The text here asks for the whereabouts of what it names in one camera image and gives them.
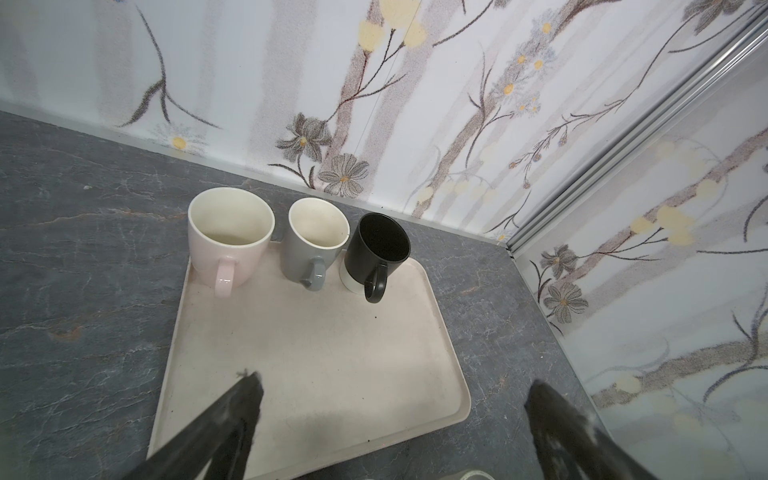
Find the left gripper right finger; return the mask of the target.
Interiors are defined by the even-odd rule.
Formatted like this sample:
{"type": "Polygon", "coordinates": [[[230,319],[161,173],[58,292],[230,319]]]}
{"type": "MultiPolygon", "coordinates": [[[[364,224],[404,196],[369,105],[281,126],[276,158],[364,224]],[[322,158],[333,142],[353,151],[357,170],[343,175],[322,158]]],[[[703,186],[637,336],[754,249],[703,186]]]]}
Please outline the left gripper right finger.
{"type": "Polygon", "coordinates": [[[546,382],[533,381],[524,408],[546,479],[655,477],[546,382]]]}

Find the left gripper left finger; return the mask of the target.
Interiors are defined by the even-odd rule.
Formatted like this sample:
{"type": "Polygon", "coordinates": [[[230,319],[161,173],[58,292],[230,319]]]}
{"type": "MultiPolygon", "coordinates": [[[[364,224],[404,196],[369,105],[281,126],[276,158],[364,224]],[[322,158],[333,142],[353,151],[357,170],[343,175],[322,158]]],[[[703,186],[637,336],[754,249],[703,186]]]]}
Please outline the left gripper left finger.
{"type": "Polygon", "coordinates": [[[126,479],[242,479],[264,389],[248,373],[166,445],[132,469],[126,479]]]}

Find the pale pink mug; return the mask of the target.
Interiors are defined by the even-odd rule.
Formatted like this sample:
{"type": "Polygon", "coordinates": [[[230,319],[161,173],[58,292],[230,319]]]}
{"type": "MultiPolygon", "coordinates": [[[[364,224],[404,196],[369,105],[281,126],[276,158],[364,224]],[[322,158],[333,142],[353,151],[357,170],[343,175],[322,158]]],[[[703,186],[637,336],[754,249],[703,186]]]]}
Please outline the pale pink mug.
{"type": "Polygon", "coordinates": [[[197,194],[187,219],[192,267],[217,298],[230,297],[253,276],[276,224],[266,201],[234,187],[197,194]]]}

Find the small grey mug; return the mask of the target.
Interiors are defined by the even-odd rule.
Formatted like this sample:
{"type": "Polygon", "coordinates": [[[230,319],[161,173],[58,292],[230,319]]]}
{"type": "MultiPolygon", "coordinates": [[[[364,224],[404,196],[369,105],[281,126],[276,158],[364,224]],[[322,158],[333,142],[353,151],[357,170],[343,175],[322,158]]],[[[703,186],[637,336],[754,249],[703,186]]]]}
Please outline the small grey mug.
{"type": "Polygon", "coordinates": [[[321,290],[350,234],[346,216],[330,202],[310,197],[295,201],[280,247],[283,275],[309,291],[321,290]]]}

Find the black mug white base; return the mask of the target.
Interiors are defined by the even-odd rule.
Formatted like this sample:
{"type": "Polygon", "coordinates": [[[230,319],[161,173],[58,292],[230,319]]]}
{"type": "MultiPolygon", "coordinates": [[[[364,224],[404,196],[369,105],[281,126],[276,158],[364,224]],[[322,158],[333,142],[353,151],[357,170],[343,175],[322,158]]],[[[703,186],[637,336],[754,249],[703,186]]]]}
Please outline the black mug white base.
{"type": "Polygon", "coordinates": [[[340,278],[351,292],[379,303],[389,276],[410,256],[411,242],[393,218],[376,212],[363,215],[340,266],[340,278]]]}

